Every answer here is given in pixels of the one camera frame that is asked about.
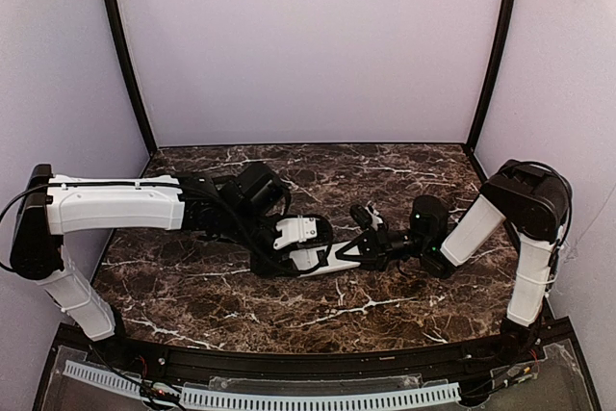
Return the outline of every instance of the black cable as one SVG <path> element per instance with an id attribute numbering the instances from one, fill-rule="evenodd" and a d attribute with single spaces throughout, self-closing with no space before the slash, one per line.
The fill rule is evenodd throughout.
<path id="1" fill-rule="evenodd" d="M 509 365 L 508 365 L 508 366 L 506 366 L 506 367 L 505 367 L 505 369 L 504 369 L 504 370 L 502 370 L 501 372 L 499 372 L 499 373 L 498 373 L 497 375 L 495 375 L 494 377 L 490 377 L 488 380 L 486 380 L 485 382 L 483 382 L 481 385 L 476 386 L 474 389 L 470 390 L 469 392 L 466 392 L 466 393 L 464 393 L 464 394 L 460 394 L 460 396 L 461 396 L 462 398 L 477 398 L 477 397 L 485 397 L 485 396 L 487 396 L 487 395 L 492 395 L 494 392 L 496 392 L 496 391 L 497 391 L 497 390 L 496 390 L 496 388 L 495 388 L 495 389 L 492 389 L 492 391 L 486 392 L 485 394 L 481 394 L 481 395 L 479 395 L 479 396 L 474 396 L 474 397 L 473 397 L 473 396 L 471 396 L 471 394 L 472 394 L 472 393 L 474 393 L 474 392 L 476 392 L 476 391 L 478 391 L 478 390 L 481 390 L 481 389 L 482 389 L 483 387 L 485 387 L 486 385 L 489 385 L 491 382 L 494 382 L 495 380 L 500 379 L 500 378 L 501 378 L 501 377 L 503 377 L 505 374 L 507 374 L 508 372 L 510 372 L 510 371 L 511 371 L 511 369 L 512 369 L 514 366 L 516 366 L 516 365 L 520 362 L 520 359 L 521 359 L 522 355 L 530 349 L 530 347 L 531 347 L 531 345 L 533 344 L 533 342 L 534 342 L 534 339 L 533 339 L 533 338 L 528 339 L 528 341 L 526 341 L 526 344 L 525 344 L 525 345 L 524 345 L 524 346 L 520 349 L 520 352 L 521 352 L 521 353 L 519 353 L 519 354 L 515 357 L 515 359 L 514 359 L 511 363 L 509 363 Z"/>
<path id="2" fill-rule="evenodd" d="M 323 257 L 321 259 L 319 259 L 319 262 L 316 263 L 313 267 L 311 267 L 310 269 L 306 269 L 306 270 L 292 270 L 289 269 L 287 267 L 284 267 L 282 265 L 280 265 L 279 263 L 275 262 L 273 259 L 271 259 L 271 257 L 263 251 L 263 249 L 254 242 L 254 240 L 252 239 L 252 237 L 250 236 L 250 233 L 248 232 L 248 230 L 245 228 L 244 223 L 242 222 L 242 219 L 240 218 L 240 216 L 238 216 L 238 214 L 226 203 L 224 202 L 222 199 L 220 199 L 218 196 L 205 192 L 203 190 L 200 190 L 198 188 L 193 188 L 193 187 L 189 187 L 186 185 L 177 185 L 177 184 L 172 184 L 172 183 L 165 183 L 165 182 L 148 182 L 147 179 L 144 179 L 144 181 L 139 180 L 139 181 L 127 181 L 127 180 L 115 180 L 115 181 L 106 181 L 106 182 L 66 182 L 66 183 L 49 183 L 47 185 L 44 185 L 44 188 L 52 188 L 52 187 L 59 187 L 59 188 L 73 188 L 73 187 L 136 187 L 136 188 L 143 188 L 143 187 L 160 187 L 160 188 L 174 188 L 177 190 L 181 190 L 183 192 L 187 192 L 187 193 L 193 193 L 196 194 L 198 196 L 201 197 L 205 197 L 207 199 L 210 199 L 212 202 L 216 203 L 218 206 L 220 206 L 222 209 L 224 209 L 224 211 L 229 214 L 229 216 L 231 216 L 231 218 L 236 222 L 236 225 L 238 226 L 240 232 L 242 233 L 242 236 L 245 240 L 245 245 L 255 254 L 257 254 L 257 256 L 263 260 L 265 260 L 269 266 L 285 273 L 288 274 L 290 276 L 301 276 L 303 274 L 310 274 L 312 272 L 314 272 L 315 270 L 319 269 L 320 267 L 323 267 L 326 263 L 327 263 L 327 256 L 329 255 L 329 253 L 331 252 L 331 249 L 334 245 L 334 229 L 331 226 L 331 223 L 329 222 L 329 220 L 327 220 L 325 217 L 318 215 L 318 214 L 306 214 L 304 215 L 304 217 L 307 218 L 316 218 L 319 219 L 323 222 L 323 224 L 325 225 L 325 227 L 327 228 L 327 233 L 329 235 L 328 237 L 328 242 L 327 242 L 327 248 L 325 250 L 325 253 L 323 255 Z"/>
<path id="3" fill-rule="evenodd" d="M 181 411 L 187 411 L 186 408 L 179 402 L 181 399 L 181 394 L 182 391 L 177 389 L 175 386 L 171 385 L 171 384 L 167 384 L 165 382 L 161 382 L 162 384 L 167 385 L 169 388 L 173 389 L 174 391 L 178 392 L 180 394 L 180 397 L 178 397 L 177 399 L 168 399 L 165 397 L 161 397 L 160 395 L 158 395 L 155 392 L 155 389 L 152 387 L 147 387 L 143 381 L 139 382 L 138 380 L 133 379 L 132 377 L 129 377 L 128 375 L 124 374 L 123 372 L 117 370 L 116 368 L 114 368 L 113 366 L 111 366 L 109 363 L 107 363 L 107 361 L 105 361 L 105 359 L 103 358 L 103 356 L 100 354 L 100 352 L 94 348 L 94 346 L 92 344 L 89 345 L 90 350 L 94 353 L 94 355 L 96 356 L 96 358 L 98 358 L 98 360 L 103 364 L 103 366 L 105 366 L 105 368 L 107 368 L 109 371 L 111 371 L 112 373 L 114 373 L 115 375 L 117 375 L 118 377 L 121 377 L 124 380 L 127 380 L 128 382 L 137 385 L 140 389 L 140 391 L 145 395 L 146 398 L 148 398 L 150 404 L 152 404 L 153 406 L 155 406 L 155 409 L 160 409 L 158 408 L 158 405 L 154 402 L 154 399 L 158 400 L 158 401 L 166 401 L 167 403 L 177 406 Z"/>
<path id="4" fill-rule="evenodd" d="M 491 395 L 495 394 L 496 392 L 502 390 L 505 388 L 505 384 L 504 382 L 498 386 L 495 387 L 494 389 L 492 389 L 490 392 L 486 392 L 483 395 L 463 395 L 462 398 L 486 398 L 486 397 L 490 397 Z"/>
<path id="5" fill-rule="evenodd" d="M 289 214 L 289 209 L 291 209 L 291 192 L 288 189 L 284 190 L 285 195 L 285 207 L 282 211 L 283 216 L 287 216 Z"/>
<path id="6" fill-rule="evenodd" d="M 404 271 L 402 269 L 402 261 L 398 260 L 396 263 L 396 267 L 398 268 L 398 272 L 402 275 L 402 276 L 406 276 L 407 278 L 415 278 L 415 276 L 413 276 L 410 273 L 407 273 L 406 271 Z"/>
<path id="7" fill-rule="evenodd" d="M 548 166 L 547 164 L 544 163 L 540 163 L 538 161 L 520 161 L 517 162 L 511 166 L 507 166 L 507 167 L 503 167 L 499 170 L 498 173 L 503 173 L 506 172 L 514 167 L 519 167 L 519 166 L 531 166 L 531 167 L 540 167 L 543 170 L 547 170 L 548 172 L 550 172 L 551 174 L 553 174 L 558 180 L 560 180 L 560 182 L 563 184 L 563 186 L 565 187 L 565 190 L 567 190 L 567 202 L 568 202 L 568 208 L 567 208 L 567 223 L 566 223 L 566 228 L 565 231 L 563 233 L 562 238 L 559 240 L 559 244 L 563 244 L 565 242 L 565 240 L 567 239 L 567 236 L 569 235 L 569 230 L 571 229 L 571 221 L 572 221 L 572 217 L 573 217 L 573 189 L 571 188 L 571 184 L 569 183 L 569 181 L 563 177 L 560 173 L 558 173 L 558 171 L 553 168 Z"/>
<path id="8" fill-rule="evenodd" d="M 4 207 L 4 209 L 2 210 L 2 212 L 0 212 L 0 223 L 2 222 L 2 220 L 4 219 L 5 215 L 9 212 L 9 210 L 11 209 L 11 207 L 14 205 L 15 202 L 17 202 L 19 199 L 21 199 L 22 197 L 25 196 L 29 196 L 32 193 L 36 193 L 40 190 L 44 190 L 48 187 L 49 185 L 45 184 L 45 185 L 37 185 L 33 188 L 30 188 L 24 192 L 21 192 L 20 194 L 18 194 L 17 196 L 15 196 L 13 199 L 11 199 L 9 201 L 9 203 Z M 4 271 L 9 271 L 11 273 L 15 273 L 15 270 L 13 270 L 11 267 L 3 264 L 2 262 L 0 262 L 0 269 L 4 270 Z"/>
<path id="9" fill-rule="evenodd" d="M 511 168 L 519 167 L 519 166 L 540 167 L 543 170 L 550 172 L 558 180 L 560 180 L 562 185 L 565 187 L 565 190 L 567 191 L 567 206 L 568 206 L 567 207 L 567 221 L 565 224 L 565 231 L 563 232 L 562 238 L 556 239 L 556 243 L 552 251 L 551 258 L 550 258 L 552 262 L 552 270 L 550 271 L 550 282 L 547 285 L 547 288 L 549 290 L 555 281 L 555 277 L 558 271 L 558 260 L 559 260 L 560 248 L 567 241 L 567 237 L 569 236 L 569 231 L 571 230 L 571 223 L 573 219 L 573 210 L 574 210 L 574 201 L 573 201 L 574 193 L 573 193 L 573 189 L 571 188 L 571 184 L 569 183 L 569 181 L 565 177 L 563 177 L 560 173 L 558 173 L 558 171 L 555 168 L 550 167 L 547 164 L 540 163 L 538 161 L 520 161 L 511 166 L 501 168 L 499 170 L 499 173 L 506 172 L 510 170 Z"/>

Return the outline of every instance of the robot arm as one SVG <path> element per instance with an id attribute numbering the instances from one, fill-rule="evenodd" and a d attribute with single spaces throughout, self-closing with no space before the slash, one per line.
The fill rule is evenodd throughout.
<path id="1" fill-rule="evenodd" d="M 262 163 L 237 177 L 163 175 L 149 179 L 92 180 L 53 175 L 37 166 L 18 214 L 11 266 L 35 281 L 99 341 L 116 333 L 114 313 L 77 270 L 63 246 L 68 232 L 93 228 L 153 227 L 193 230 L 248 247 L 259 275 L 322 274 L 360 268 L 385 270 L 391 260 L 419 257 L 429 273 L 446 278 L 509 219 L 520 236 L 520 262 L 501 331 L 519 346 L 531 337 L 571 218 L 571 188 L 553 171 L 509 161 L 448 235 L 448 210 L 422 195 L 413 202 L 410 229 L 391 231 L 373 208 L 351 207 L 364 230 L 333 244 L 331 226 L 319 216 L 269 215 L 289 191 Z M 314 246 L 324 239 L 328 245 Z M 313 247 L 299 247 L 309 242 Z"/>
<path id="2" fill-rule="evenodd" d="M 28 189 L 34 190 L 25 196 L 17 214 L 12 270 L 41 286 L 94 341 L 112 337 L 118 320 L 76 268 L 63 245 L 65 233 L 150 227 L 203 231 L 211 238 L 224 237 L 244 245 L 247 233 L 261 253 L 272 258 L 295 244 L 327 234 L 315 218 L 267 216 L 280 199 L 288 200 L 289 192 L 261 163 L 230 178 L 163 175 L 128 180 L 53 175 L 51 166 L 40 165 Z M 260 262 L 258 256 L 252 260 Z M 268 262 L 260 265 L 266 267 Z M 293 270 L 293 261 L 287 267 Z"/>

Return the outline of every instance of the black frame edge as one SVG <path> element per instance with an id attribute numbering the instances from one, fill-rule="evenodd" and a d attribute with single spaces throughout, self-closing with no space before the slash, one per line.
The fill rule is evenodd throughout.
<path id="1" fill-rule="evenodd" d="M 469 351 L 477 347 L 490 346 L 498 336 L 479 338 L 470 341 L 453 343 L 444 346 L 420 347 L 405 350 L 376 351 L 366 353 L 338 353 L 338 354 L 303 354 L 303 355 L 276 355 L 259 353 L 239 353 L 208 350 L 201 348 L 174 347 L 150 342 L 128 340 L 132 347 L 142 351 L 146 358 L 151 360 L 152 370 L 158 370 L 157 359 L 164 357 L 167 363 L 160 367 L 158 378 L 181 383 L 182 381 L 197 381 L 207 383 L 212 375 L 221 372 L 227 377 L 253 377 L 279 380 L 306 380 L 305 373 L 297 373 L 298 368 L 312 370 L 310 380 L 339 380 L 342 378 L 385 377 L 421 373 L 424 380 L 438 380 L 447 378 L 453 381 L 484 380 L 490 371 L 500 363 L 480 362 L 474 366 L 463 366 L 460 360 L 467 358 Z M 559 320 L 546 321 L 540 332 L 542 346 L 553 342 L 569 339 L 572 343 L 577 360 L 580 364 L 586 390 L 596 411 L 601 411 L 597 392 L 588 371 L 584 355 L 579 347 L 578 338 L 568 317 Z M 56 359 L 59 346 L 72 347 L 88 352 L 90 340 L 77 326 L 60 323 L 58 332 L 50 349 L 41 381 L 38 385 L 37 399 L 33 406 L 39 411 L 42 406 L 49 375 Z M 383 355 L 388 361 L 381 361 Z M 270 365 L 276 366 L 277 372 L 270 370 Z M 325 364 L 346 363 L 342 368 L 335 368 L 338 372 L 329 373 L 323 368 Z M 182 377 L 174 372 L 190 371 L 191 377 Z"/>
<path id="2" fill-rule="evenodd" d="M 139 124 L 141 137 L 143 138 L 145 147 L 151 156 L 156 153 L 158 146 L 156 144 L 156 140 L 154 139 L 154 133 L 152 132 L 152 127 L 150 126 L 149 119 L 147 118 L 145 107 L 143 106 L 143 100 L 141 99 L 141 93 L 137 84 L 135 70 L 128 51 L 126 36 L 124 35 L 124 28 L 122 26 L 122 19 L 119 14 L 117 0 L 105 0 L 105 9 L 107 10 L 107 18 L 109 19 L 109 26 L 112 31 L 112 37 L 114 38 L 117 61 L 119 62 L 122 77 L 124 78 L 124 85 L 128 91 L 131 106 L 133 107 L 135 118 Z"/>
<path id="3" fill-rule="evenodd" d="M 502 52 L 507 41 L 507 33 L 509 32 L 509 23 L 511 22 L 511 14 L 513 12 L 514 0 L 500 0 L 499 20 L 497 21 L 497 29 L 494 34 L 494 42 L 492 43 L 492 51 L 490 52 L 490 61 L 485 71 L 485 78 L 483 80 L 483 87 L 481 88 L 481 95 L 477 102 L 477 108 L 475 110 L 475 117 L 473 118 L 473 125 L 471 125 L 471 131 L 466 141 L 467 146 L 472 151 L 475 151 L 479 137 L 481 135 L 481 129 L 485 122 L 485 117 L 488 114 L 490 107 L 490 100 L 492 99 L 492 93 L 494 92 L 494 85 L 497 82 L 499 75 L 499 68 L 501 67 Z"/>

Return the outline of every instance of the white arm segment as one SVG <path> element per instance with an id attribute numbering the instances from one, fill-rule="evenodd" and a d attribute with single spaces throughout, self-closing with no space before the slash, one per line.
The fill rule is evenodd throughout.
<path id="1" fill-rule="evenodd" d="M 301 277 L 317 276 L 318 274 L 332 273 L 340 270 L 355 269 L 360 266 L 359 262 L 350 262 L 348 260 L 338 260 L 336 258 L 336 251 L 347 245 L 349 241 L 344 243 L 334 244 L 331 247 L 331 252 L 327 256 L 327 265 L 320 267 L 312 273 L 303 274 Z M 325 252 L 326 245 L 320 247 L 312 247 L 310 249 L 298 249 L 289 254 L 289 258 L 295 262 L 298 270 L 308 270 L 319 262 L 320 252 Z M 359 255 L 359 249 L 354 247 L 348 252 L 349 255 Z"/>
<path id="2" fill-rule="evenodd" d="M 505 216 L 490 201 L 479 195 L 441 246 L 441 252 L 459 267 L 496 231 Z"/>
<path id="3" fill-rule="evenodd" d="M 537 319 L 546 294 L 551 271 L 549 262 L 555 244 L 519 236 L 520 262 L 507 317 L 522 326 L 530 326 Z"/>
<path id="4" fill-rule="evenodd" d="M 273 242 L 273 248 L 278 250 L 293 243 L 305 243 L 317 237 L 317 222 L 314 218 L 283 218 L 276 223 L 280 237 Z"/>
<path id="5" fill-rule="evenodd" d="M 53 187 L 53 202 L 47 206 L 49 231 L 63 235 L 95 228 L 147 227 L 177 230 L 182 226 L 184 202 L 177 188 L 148 187 L 148 182 L 177 185 L 169 175 L 155 178 L 101 180 L 56 175 L 51 183 L 132 182 L 134 186 Z"/>
<path id="6" fill-rule="evenodd" d="M 64 270 L 35 281 L 68 313 L 93 341 L 101 341 L 115 333 L 116 321 L 109 304 L 100 298 L 88 280 L 75 267 L 63 246 Z"/>

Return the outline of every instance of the brown marble floor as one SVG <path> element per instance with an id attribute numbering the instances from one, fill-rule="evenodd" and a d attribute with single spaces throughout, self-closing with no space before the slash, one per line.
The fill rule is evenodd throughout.
<path id="1" fill-rule="evenodd" d="M 316 144 L 160 150 L 145 176 L 238 173 L 264 161 L 288 182 L 292 214 L 330 218 L 337 241 L 358 228 L 353 203 L 375 208 L 391 229 L 408 226 L 413 198 L 443 199 L 452 222 L 479 181 L 453 144 Z M 384 272 L 351 270 L 303 279 L 262 279 L 247 252 L 198 234 L 118 230 L 94 287 L 117 307 L 136 339 L 252 352 L 349 352 L 423 347 L 498 332 L 510 297 L 515 250 L 504 230 L 449 280 L 411 260 Z"/>

